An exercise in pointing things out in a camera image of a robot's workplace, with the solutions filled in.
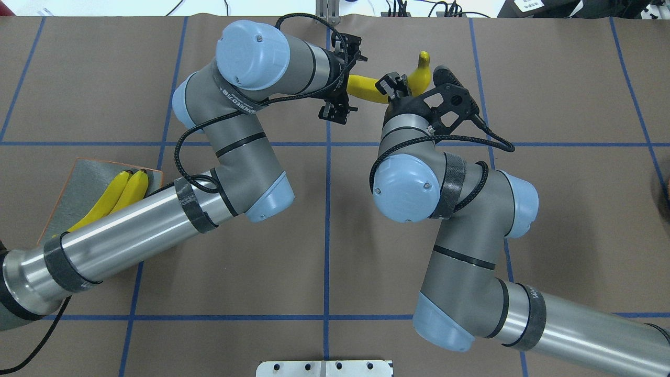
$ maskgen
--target white label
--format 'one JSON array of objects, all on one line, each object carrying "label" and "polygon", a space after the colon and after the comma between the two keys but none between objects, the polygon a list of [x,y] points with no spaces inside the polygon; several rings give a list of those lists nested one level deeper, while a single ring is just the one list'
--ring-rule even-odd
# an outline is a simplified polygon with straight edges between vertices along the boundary
[{"label": "white label", "polygon": [[516,4],[522,12],[532,11],[533,9],[542,8],[544,6],[542,0],[514,0],[514,4]]}]

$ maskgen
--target banana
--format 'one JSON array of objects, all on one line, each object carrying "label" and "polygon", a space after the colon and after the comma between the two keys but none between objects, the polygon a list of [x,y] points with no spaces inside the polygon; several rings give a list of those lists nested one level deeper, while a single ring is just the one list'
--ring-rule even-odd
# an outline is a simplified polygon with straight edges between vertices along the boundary
[{"label": "banana", "polygon": [[142,169],[135,172],[135,174],[128,180],[128,184],[126,184],[126,187],[123,189],[119,201],[117,201],[117,204],[110,213],[114,213],[119,209],[123,209],[144,199],[144,195],[147,193],[148,188],[149,176],[147,175],[147,171]]},{"label": "banana", "polygon": [[117,204],[117,201],[119,201],[121,193],[123,193],[123,189],[125,189],[132,174],[133,172],[130,170],[124,170],[118,173],[117,176],[112,179],[112,182],[107,186],[98,201],[93,205],[93,208],[90,209],[86,216],[70,227],[68,231],[75,231],[93,221],[107,216]]},{"label": "banana", "polygon": [[[407,77],[407,85],[412,90],[412,95],[422,94],[428,84],[430,84],[430,55],[426,51],[419,53],[419,63],[417,68]],[[388,103],[388,96],[382,95],[375,83],[379,81],[374,78],[358,76],[357,74],[350,74],[346,86],[346,92],[354,97],[364,99],[370,102]]]}]

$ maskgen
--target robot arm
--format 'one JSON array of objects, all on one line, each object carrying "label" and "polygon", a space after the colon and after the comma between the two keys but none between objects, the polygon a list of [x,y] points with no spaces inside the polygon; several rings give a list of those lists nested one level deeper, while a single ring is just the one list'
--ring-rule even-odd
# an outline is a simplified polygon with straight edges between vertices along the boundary
[{"label": "robot arm", "polygon": [[[535,220],[537,191],[485,163],[435,151],[439,135],[462,120],[490,130],[446,67],[433,80],[434,92],[418,97],[409,97],[397,73],[378,82],[390,101],[371,172],[373,199],[388,218],[442,220],[413,317],[418,334],[452,351],[465,352],[475,337],[485,337],[611,374],[667,377],[670,337],[660,327],[495,278],[503,238],[521,237]],[[423,100],[435,93],[444,103],[429,108]],[[449,127],[439,121],[446,111],[459,115]]]},{"label": "robot arm", "polygon": [[346,97],[346,71],[361,58],[360,38],[346,38],[352,42],[350,53],[333,53],[264,23],[230,24],[214,60],[173,95],[174,111],[189,128],[242,113],[204,128],[220,165],[189,176],[193,182],[179,178],[173,186],[44,246],[0,251],[0,330],[41,319],[73,293],[241,213],[258,222],[290,206],[291,185],[255,112],[275,93],[307,96],[316,91],[315,97],[326,100],[320,117],[346,121],[353,110]]}]

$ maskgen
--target white bracket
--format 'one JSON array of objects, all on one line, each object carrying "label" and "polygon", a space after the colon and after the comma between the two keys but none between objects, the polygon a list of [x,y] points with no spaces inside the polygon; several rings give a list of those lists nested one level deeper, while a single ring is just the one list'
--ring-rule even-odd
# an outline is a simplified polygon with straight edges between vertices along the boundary
[{"label": "white bracket", "polygon": [[340,360],[318,362],[263,362],[256,377],[393,377],[393,362]]},{"label": "white bracket", "polygon": [[315,14],[329,24],[337,25],[340,23],[340,0],[316,0]]}]

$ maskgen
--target blue joint cap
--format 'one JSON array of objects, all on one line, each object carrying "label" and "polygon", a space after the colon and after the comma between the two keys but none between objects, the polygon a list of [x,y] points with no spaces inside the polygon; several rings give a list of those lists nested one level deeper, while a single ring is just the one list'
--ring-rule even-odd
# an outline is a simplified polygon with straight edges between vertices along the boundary
[{"label": "blue joint cap", "polygon": [[507,177],[507,181],[512,188],[512,195],[514,195],[514,222],[512,223],[512,229],[505,237],[519,238],[530,230],[531,223],[537,218],[540,198],[537,190],[530,182],[502,170],[500,172]]},{"label": "blue joint cap", "polygon": [[414,330],[422,338],[450,351],[465,352],[470,349],[474,336],[446,315],[423,293],[413,317]]},{"label": "blue joint cap", "polygon": [[281,31],[247,19],[226,26],[216,43],[216,65],[221,75],[248,91],[260,91],[279,81],[290,57],[289,42]]},{"label": "blue joint cap", "polygon": [[245,213],[252,223],[258,223],[287,209],[295,199],[293,189],[282,172],[279,178],[265,191]]},{"label": "blue joint cap", "polygon": [[375,172],[373,200],[379,211],[399,223],[428,218],[440,201],[440,184],[419,158],[394,154]]},{"label": "blue joint cap", "polygon": [[175,89],[174,94],[172,94],[172,111],[174,111],[174,115],[177,119],[179,119],[179,121],[188,129],[192,129],[196,126],[193,119],[191,119],[191,116],[188,115],[188,110],[186,109],[186,85],[188,85],[188,81],[194,74],[196,74],[196,72],[189,74],[186,80],[179,84],[177,89]]}]

